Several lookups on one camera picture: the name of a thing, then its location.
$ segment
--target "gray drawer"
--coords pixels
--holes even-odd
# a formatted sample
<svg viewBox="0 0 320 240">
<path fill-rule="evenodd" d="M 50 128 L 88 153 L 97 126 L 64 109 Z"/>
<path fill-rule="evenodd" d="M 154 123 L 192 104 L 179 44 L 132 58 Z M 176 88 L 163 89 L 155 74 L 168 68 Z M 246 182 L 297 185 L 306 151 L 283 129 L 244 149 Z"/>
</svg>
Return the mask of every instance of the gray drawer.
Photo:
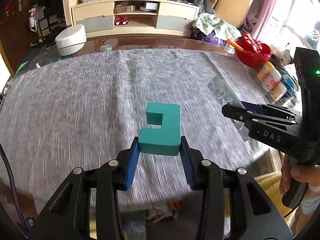
<svg viewBox="0 0 320 240">
<path fill-rule="evenodd" d="M 113 15 L 98 16 L 77 21 L 76 24 L 83 24 L 86 33 L 113 29 Z"/>
<path fill-rule="evenodd" d="M 158 16 L 157 29 L 167 29 L 187 32 L 192 27 L 192 20 L 173 16 Z"/>
</svg>

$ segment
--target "orange handle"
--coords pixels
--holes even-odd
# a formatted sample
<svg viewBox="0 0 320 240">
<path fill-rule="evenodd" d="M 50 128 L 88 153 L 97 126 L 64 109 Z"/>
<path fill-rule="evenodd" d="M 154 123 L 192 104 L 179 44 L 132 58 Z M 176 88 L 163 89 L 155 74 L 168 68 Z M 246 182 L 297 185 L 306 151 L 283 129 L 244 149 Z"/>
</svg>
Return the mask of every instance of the orange handle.
<svg viewBox="0 0 320 240">
<path fill-rule="evenodd" d="M 232 39 L 227 39 L 227 43 L 229 43 L 232 47 L 234 47 L 235 50 L 244 51 L 244 49 L 240 45 L 236 44 L 236 42 L 233 41 Z"/>
</svg>

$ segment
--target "gray tablecloth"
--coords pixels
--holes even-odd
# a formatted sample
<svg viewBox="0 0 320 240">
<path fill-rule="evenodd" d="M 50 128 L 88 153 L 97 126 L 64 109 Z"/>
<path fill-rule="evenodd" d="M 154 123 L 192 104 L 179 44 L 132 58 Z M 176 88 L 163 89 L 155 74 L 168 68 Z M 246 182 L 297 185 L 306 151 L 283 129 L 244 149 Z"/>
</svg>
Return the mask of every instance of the gray tablecloth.
<svg viewBox="0 0 320 240">
<path fill-rule="evenodd" d="M 0 112 L 0 140 L 19 190 L 48 200 L 74 167 L 100 167 L 130 147 L 149 102 L 179 104 L 181 135 L 222 168 L 248 165 L 267 150 L 243 142 L 207 84 L 224 78 L 241 100 L 266 103 L 236 59 L 183 49 L 134 49 L 61 60 L 12 82 Z M 0 177 L 8 183 L 0 162 Z M 122 206 L 187 194 L 180 156 L 140 154 Z"/>
</svg>

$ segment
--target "purple bag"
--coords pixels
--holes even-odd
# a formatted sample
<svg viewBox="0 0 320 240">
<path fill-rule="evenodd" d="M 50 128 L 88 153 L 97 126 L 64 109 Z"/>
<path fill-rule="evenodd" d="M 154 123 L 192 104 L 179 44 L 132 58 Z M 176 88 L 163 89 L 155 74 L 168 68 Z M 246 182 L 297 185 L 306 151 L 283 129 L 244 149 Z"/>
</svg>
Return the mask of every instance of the purple bag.
<svg viewBox="0 0 320 240">
<path fill-rule="evenodd" d="M 206 41 L 206 42 L 210 42 L 212 44 L 215 45 L 221 45 L 221 46 L 225 46 L 227 41 L 218 39 L 216 37 L 216 33 L 215 31 L 212 31 L 209 35 L 205 35 L 204 33 L 202 33 L 200 30 L 196 29 L 196 28 L 191 28 L 192 29 L 192 33 L 191 33 L 191 37 L 194 40 L 197 41 Z"/>
</svg>

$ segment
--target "red basket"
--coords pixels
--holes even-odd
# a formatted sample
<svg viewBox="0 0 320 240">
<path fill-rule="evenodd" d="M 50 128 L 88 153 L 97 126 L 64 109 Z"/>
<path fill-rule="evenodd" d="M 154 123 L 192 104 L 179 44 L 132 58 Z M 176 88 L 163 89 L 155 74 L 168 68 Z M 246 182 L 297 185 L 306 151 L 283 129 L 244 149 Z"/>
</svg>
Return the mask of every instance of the red basket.
<svg viewBox="0 0 320 240">
<path fill-rule="evenodd" d="M 261 67 L 271 58 L 270 47 L 252 39 L 248 32 L 245 32 L 236 43 L 244 49 L 244 51 L 236 50 L 238 59 L 250 68 Z"/>
</svg>

